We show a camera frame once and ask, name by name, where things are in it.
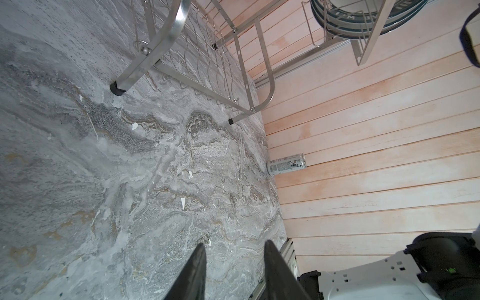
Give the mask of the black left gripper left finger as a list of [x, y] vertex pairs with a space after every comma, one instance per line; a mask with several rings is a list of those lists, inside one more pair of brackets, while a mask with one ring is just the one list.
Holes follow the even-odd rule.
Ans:
[[164, 297], [165, 300], [204, 300], [206, 290], [207, 256], [199, 243]]

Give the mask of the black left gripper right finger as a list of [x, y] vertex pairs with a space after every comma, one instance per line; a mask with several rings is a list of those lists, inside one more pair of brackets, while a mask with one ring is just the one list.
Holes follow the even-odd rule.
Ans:
[[268, 300], [310, 300], [271, 240], [264, 244], [264, 266]]

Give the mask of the white plate green lettered rim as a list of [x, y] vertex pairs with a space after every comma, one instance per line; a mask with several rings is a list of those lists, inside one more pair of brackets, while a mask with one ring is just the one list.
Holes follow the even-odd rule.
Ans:
[[[382, 28], [384, 35], [413, 19], [427, 1], [396, 1]], [[330, 35], [349, 40], [368, 39], [375, 27], [381, 1], [311, 1], [312, 14]]]

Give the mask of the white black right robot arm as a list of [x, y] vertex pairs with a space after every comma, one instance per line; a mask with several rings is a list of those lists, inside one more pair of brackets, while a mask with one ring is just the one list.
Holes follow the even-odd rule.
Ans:
[[477, 300], [480, 231], [427, 232], [380, 261], [297, 280], [313, 300]]

